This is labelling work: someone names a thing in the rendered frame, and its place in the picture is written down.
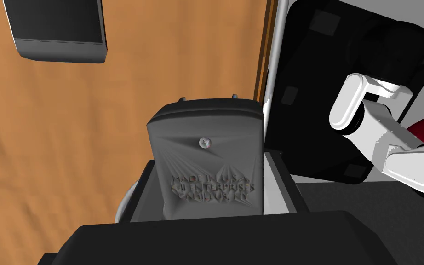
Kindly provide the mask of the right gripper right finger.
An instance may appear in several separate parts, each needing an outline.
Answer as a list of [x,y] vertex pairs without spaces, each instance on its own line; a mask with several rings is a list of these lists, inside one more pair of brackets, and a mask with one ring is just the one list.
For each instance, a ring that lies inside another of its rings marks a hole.
[[294,179],[277,151],[264,153],[264,214],[308,213]]

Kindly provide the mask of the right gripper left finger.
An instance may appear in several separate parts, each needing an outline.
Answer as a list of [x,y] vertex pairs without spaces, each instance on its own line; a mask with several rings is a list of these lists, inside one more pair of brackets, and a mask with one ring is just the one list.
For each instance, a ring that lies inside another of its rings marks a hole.
[[139,195],[139,198],[136,201],[135,211],[130,219],[131,222],[164,220],[164,199],[154,160],[148,162],[146,173],[149,175],[140,178],[143,189],[140,190],[140,184],[138,184],[133,193]]

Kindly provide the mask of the grey box with screw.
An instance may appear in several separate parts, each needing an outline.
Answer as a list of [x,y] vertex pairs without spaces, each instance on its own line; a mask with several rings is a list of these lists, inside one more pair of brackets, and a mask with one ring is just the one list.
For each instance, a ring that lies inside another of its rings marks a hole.
[[179,100],[147,130],[167,220],[264,212],[264,115],[243,98]]

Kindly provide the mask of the dark grey flat box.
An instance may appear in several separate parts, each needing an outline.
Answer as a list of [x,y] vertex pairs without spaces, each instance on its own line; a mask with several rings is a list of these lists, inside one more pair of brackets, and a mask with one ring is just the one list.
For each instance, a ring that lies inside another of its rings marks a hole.
[[34,61],[104,63],[102,0],[3,0],[19,55]]

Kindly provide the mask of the brown wooden table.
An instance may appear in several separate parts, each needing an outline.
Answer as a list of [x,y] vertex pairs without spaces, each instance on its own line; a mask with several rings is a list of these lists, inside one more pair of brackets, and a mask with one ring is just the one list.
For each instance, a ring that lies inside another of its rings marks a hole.
[[20,57],[0,0],[0,265],[110,223],[180,97],[253,98],[266,0],[103,0],[103,64]]

